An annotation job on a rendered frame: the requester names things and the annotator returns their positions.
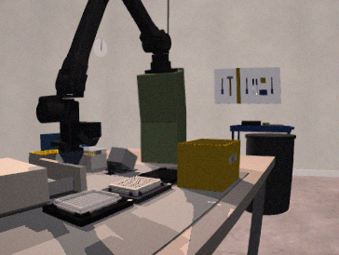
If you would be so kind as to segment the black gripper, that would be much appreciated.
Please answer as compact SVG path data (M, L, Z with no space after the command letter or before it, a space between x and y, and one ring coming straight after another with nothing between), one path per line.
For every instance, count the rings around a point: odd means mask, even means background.
M60 134L61 134L61 123L74 122L74 120L62 120L60 122ZM50 146L55 147L59 145L58 152L64 163L78 165L81 157L84 153L84 148L79 145L85 144L82 141L51 141ZM71 158L71 159L70 159Z

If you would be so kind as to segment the dark blue bin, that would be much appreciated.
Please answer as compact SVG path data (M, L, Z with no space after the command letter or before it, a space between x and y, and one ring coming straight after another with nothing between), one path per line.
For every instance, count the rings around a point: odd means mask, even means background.
M45 135L40 134L41 151L55 150L55 149L58 150L58 148L60 147L59 145L55 147L50 146L50 141L60 141L60 136L56 136L56 135L60 135L60 133L51 133L51 134L45 134ZM79 147L86 147L86 146L87 146L86 144L79 145Z

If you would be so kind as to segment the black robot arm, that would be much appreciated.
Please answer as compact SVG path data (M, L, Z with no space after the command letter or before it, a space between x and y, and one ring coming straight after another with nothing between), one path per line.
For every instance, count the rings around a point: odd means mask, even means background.
M177 68L171 68L168 61L167 53L170 53L171 48L169 34L166 34L164 29L159 30L156 27L141 0L122 1L141 31L143 51L156 54L152 55L151 70L145 70L144 73L178 72ZM109 0L88 0L69 52L59 69L55 82L56 95L41 96L38 99L36 117L40 123L79 120L79 102L63 98L84 98L90 51L108 2ZM82 141L90 147L96 146L101 135L102 122L61 123L61 141Z

